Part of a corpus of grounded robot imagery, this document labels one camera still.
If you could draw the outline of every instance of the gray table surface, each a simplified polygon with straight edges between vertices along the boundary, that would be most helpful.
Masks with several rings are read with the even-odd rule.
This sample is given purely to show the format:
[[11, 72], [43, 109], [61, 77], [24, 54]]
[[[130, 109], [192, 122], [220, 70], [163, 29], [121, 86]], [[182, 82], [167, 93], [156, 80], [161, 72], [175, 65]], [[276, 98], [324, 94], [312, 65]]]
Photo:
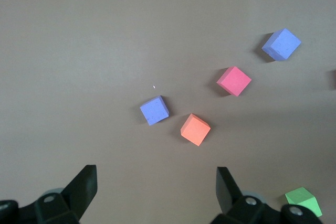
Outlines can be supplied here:
[[[209, 223], [217, 166], [279, 210], [305, 187], [334, 223], [336, 0], [0, 0], [0, 199], [24, 206], [97, 164], [81, 223]], [[287, 61], [260, 50], [290, 29]], [[238, 66], [241, 96], [216, 85]], [[162, 95], [171, 116], [148, 126]], [[190, 113], [212, 127], [197, 147]]]

